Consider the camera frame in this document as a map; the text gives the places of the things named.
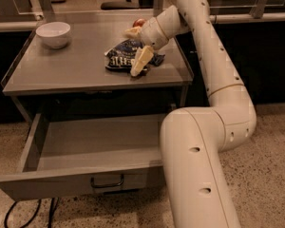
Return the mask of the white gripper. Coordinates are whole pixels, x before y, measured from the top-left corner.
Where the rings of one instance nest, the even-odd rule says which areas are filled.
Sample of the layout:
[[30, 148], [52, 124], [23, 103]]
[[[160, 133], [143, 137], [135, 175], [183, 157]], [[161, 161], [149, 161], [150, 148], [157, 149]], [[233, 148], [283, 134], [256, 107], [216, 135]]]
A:
[[154, 56], [154, 49], [159, 50], [168, 44], [169, 39], [165, 36], [156, 17], [147, 20], [142, 27], [128, 28], [123, 35], [130, 39], [142, 41], [143, 48], [138, 48], [134, 59], [131, 61], [130, 74], [138, 76], [143, 68]]

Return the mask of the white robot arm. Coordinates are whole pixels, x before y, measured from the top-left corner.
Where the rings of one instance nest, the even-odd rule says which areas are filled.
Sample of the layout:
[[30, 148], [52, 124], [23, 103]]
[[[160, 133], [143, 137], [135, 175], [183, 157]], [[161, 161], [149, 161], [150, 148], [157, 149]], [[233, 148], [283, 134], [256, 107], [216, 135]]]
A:
[[210, 22], [207, 0], [177, 0], [126, 36], [142, 42], [131, 63], [137, 76], [174, 36], [191, 32], [209, 105], [183, 107], [161, 124], [163, 171], [175, 228], [241, 228], [219, 161], [254, 133], [257, 114]]

